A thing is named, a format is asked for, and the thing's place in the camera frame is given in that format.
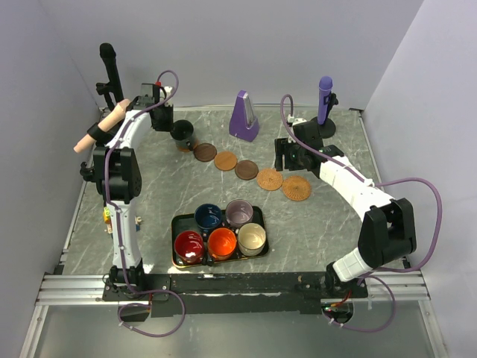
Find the dark green cup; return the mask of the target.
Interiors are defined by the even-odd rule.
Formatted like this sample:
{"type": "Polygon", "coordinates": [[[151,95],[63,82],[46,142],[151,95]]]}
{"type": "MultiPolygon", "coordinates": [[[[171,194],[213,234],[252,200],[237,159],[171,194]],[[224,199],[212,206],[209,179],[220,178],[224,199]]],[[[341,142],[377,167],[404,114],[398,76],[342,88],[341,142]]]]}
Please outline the dark green cup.
{"type": "Polygon", "coordinates": [[[178,120],[173,124],[171,137],[176,147],[193,147],[195,149],[198,145],[193,124],[185,119],[178,120]]]}

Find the woven rattan coaster front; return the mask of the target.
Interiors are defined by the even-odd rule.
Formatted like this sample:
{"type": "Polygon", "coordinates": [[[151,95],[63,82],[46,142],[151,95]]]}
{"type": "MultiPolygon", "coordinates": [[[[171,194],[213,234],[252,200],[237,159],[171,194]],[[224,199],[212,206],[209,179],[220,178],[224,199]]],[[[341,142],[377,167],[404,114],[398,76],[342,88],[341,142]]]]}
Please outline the woven rattan coaster front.
{"type": "Polygon", "coordinates": [[[293,175],[283,181],[282,191],[292,201],[304,201],[311,195],[312,188],[304,177],[293,175]]]}

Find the woven rattan coaster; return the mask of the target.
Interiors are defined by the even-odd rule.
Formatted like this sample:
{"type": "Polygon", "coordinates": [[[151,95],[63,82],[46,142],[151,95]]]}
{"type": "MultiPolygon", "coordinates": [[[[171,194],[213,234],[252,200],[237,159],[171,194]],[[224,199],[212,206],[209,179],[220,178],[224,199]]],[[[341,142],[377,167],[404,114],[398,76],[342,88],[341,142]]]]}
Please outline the woven rattan coaster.
{"type": "Polygon", "coordinates": [[[276,169],[268,168],[259,171],[256,181],[260,188],[267,191],[275,191],[282,186],[283,177],[276,169]]]}
{"type": "Polygon", "coordinates": [[[283,181],[282,191],[292,201],[304,201],[311,195],[312,188],[304,177],[293,175],[283,181]]]}

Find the dark walnut coaster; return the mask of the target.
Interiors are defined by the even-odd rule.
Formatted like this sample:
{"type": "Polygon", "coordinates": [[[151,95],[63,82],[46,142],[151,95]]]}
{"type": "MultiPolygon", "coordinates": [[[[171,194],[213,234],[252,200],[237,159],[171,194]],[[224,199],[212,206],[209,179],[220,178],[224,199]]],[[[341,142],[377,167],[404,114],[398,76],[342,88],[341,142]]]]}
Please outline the dark walnut coaster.
{"type": "Polygon", "coordinates": [[[252,180],[259,173],[259,167],[252,160],[241,160],[236,164],[235,174],[242,180],[252,180]]]}
{"type": "Polygon", "coordinates": [[[193,151],[196,160],[207,163],[215,159],[216,147],[211,143],[201,143],[193,151]]]}

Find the lilac cup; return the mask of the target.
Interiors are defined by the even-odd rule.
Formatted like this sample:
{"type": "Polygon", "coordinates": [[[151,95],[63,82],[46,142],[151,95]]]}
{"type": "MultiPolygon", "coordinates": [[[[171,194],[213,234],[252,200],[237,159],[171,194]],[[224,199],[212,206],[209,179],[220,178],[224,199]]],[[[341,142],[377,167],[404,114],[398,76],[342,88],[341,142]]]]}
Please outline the lilac cup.
{"type": "Polygon", "coordinates": [[[231,201],[225,210],[227,223],[234,228],[240,228],[253,219],[253,206],[246,200],[231,201]]]}

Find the cream cup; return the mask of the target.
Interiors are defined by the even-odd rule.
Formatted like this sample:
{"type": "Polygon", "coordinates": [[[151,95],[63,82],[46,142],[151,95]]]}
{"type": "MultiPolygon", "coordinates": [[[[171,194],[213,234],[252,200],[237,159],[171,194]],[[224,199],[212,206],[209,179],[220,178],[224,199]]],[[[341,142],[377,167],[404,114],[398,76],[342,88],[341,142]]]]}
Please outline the cream cup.
{"type": "Polygon", "coordinates": [[[259,224],[247,223],[238,230],[237,241],[239,250],[243,255],[255,257],[265,247],[265,229],[259,224]]]}

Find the dark blue cup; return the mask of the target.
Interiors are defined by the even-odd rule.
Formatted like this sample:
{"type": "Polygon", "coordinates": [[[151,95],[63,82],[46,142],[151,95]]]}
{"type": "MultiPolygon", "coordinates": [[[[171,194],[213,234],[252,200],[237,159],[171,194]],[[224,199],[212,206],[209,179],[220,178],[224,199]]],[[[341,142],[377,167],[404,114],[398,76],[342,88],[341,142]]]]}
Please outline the dark blue cup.
{"type": "Polygon", "coordinates": [[[196,209],[194,219],[200,230],[208,233],[221,225],[221,208],[214,204],[202,204],[196,209]]]}

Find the orange cup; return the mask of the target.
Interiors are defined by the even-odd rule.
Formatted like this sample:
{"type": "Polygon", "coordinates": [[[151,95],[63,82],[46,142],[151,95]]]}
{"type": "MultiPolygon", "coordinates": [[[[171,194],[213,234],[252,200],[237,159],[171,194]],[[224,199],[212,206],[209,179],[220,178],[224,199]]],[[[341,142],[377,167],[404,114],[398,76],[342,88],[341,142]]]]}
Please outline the orange cup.
{"type": "Polygon", "coordinates": [[[221,227],[214,230],[208,238],[207,249],[216,261],[228,260],[236,249],[237,239],[233,231],[221,227]]]}

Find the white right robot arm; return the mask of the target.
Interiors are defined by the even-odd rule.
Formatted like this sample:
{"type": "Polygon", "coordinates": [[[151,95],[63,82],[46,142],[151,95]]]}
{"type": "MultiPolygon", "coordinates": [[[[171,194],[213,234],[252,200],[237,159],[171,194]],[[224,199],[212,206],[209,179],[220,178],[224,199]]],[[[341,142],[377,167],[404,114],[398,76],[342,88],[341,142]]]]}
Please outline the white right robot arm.
{"type": "Polygon", "coordinates": [[[395,199],[375,187],[338,147],[324,146],[316,121],[289,115],[285,122],[289,137],[275,140],[276,169],[312,172],[361,220],[357,247],[327,269],[327,292],[341,297],[350,290],[351,280],[415,251],[414,210],[407,199],[395,199]]]}

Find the black arm base beam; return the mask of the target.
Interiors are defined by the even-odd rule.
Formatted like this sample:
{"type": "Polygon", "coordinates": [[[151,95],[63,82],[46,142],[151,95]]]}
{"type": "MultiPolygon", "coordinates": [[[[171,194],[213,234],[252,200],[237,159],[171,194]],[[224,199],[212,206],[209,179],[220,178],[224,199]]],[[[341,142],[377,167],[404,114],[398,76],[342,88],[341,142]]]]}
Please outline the black arm base beam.
{"type": "Polygon", "coordinates": [[[148,274],[145,283],[146,289],[177,293],[188,314],[320,314],[326,302],[368,296],[365,283],[333,283],[323,271],[148,274]]]}

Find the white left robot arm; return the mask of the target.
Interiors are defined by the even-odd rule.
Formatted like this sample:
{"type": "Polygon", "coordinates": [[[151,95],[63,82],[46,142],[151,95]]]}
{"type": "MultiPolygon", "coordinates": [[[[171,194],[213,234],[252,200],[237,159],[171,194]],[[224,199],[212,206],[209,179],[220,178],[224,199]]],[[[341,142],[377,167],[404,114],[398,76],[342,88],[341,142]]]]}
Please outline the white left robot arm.
{"type": "Polygon", "coordinates": [[[104,124],[119,124],[116,134],[93,151],[94,182],[109,210],[113,236],[113,263],[108,286],[131,300],[147,293],[146,273],[136,230],[136,204],[142,191],[142,176],[136,149],[152,128],[169,132],[174,124],[171,103],[177,86],[163,87],[157,81],[145,84],[147,91],[119,106],[119,117],[104,124]]]}

